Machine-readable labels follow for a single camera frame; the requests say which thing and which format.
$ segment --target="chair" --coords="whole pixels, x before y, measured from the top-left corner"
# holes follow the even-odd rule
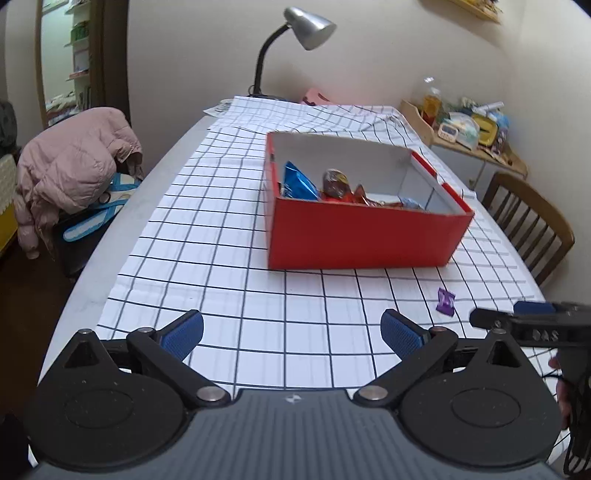
[[[496,196],[499,188],[506,190],[504,197]],[[500,198],[503,199],[499,204],[497,200]],[[573,230],[558,209],[528,183],[513,175],[495,173],[482,204],[505,232],[532,275],[539,267],[535,275],[538,285],[548,278],[574,245]],[[555,242],[557,239],[560,244],[550,250],[558,243]]]

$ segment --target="alarm clock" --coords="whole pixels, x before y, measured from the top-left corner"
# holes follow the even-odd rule
[[[437,135],[439,135],[445,141],[449,143],[456,143],[457,136],[459,135],[459,130],[450,124],[441,124],[439,126],[439,131]]]

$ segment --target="cardboard box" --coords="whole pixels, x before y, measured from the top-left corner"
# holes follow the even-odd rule
[[[278,182],[293,162],[322,189],[328,168],[368,197],[418,202],[425,211],[285,198]],[[264,173],[268,266],[275,270],[446,265],[474,212],[408,148],[326,135],[267,135]]]

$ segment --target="pink jacket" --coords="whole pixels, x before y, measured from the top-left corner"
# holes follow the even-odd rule
[[[45,130],[22,150],[14,208],[18,242],[37,258],[39,236],[52,250],[60,210],[72,214],[94,202],[116,173],[114,158],[141,178],[141,145],[122,112],[92,108]]]

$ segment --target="grid tablecloth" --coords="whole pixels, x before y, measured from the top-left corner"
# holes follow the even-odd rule
[[[265,134],[272,130],[363,138],[420,151],[475,209],[453,258],[440,268],[270,271],[260,191]],[[346,388],[354,391],[400,359],[380,334],[395,308],[429,327],[484,337],[476,306],[512,311],[543,300],[490,217],[392,107],[296,105],[236,97],[226,116],[181,169],[117,276],[96,327],[100,338],[157,329],[199,309],[204,336],[185,362],[236,395],[250,388]],[[435,310],[443,287],[456,314]],[[524,349],[539,373],[546,349]],[[547,380],[554,392],[555,381]],[[554,456],[561,453],[561,435]]]

